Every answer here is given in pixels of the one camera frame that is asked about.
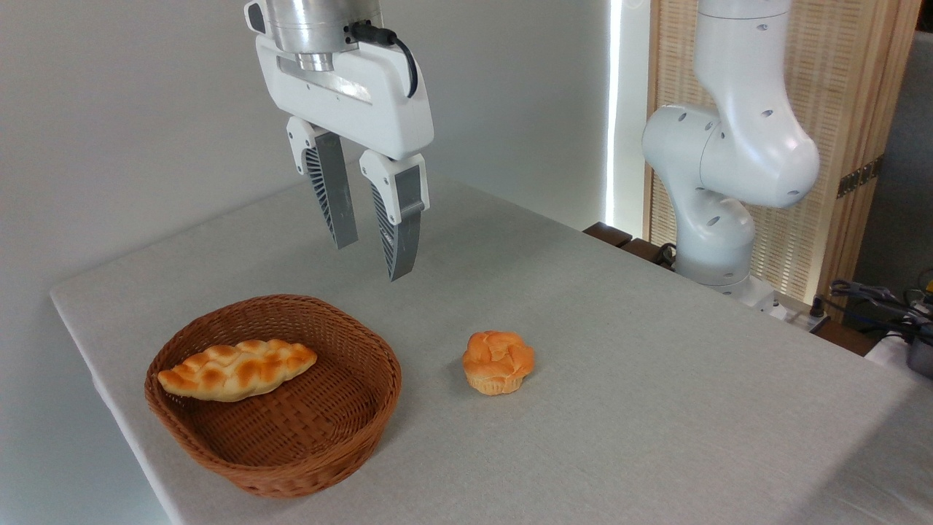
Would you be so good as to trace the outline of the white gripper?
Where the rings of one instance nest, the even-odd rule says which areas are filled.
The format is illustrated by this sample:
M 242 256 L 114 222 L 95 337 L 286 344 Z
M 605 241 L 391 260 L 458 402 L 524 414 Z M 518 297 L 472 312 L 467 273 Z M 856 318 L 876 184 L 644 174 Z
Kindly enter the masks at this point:
M 294 166 L 310 177 L 337 249 L 359 239 L 342 136 L 367 148 L 359 163 L 370 181 L 388 278 L 406 276 L 429 209 L 426 166 L 417 154 L 434 139 L 426 86 L 407 96 L 409 63 L 396 47 L 361 43 L 334 54 L 333 70 L 320 72 L 300 69 L 265 36 L 254 43 L 271 99 L 293 115 L 286 132 Z

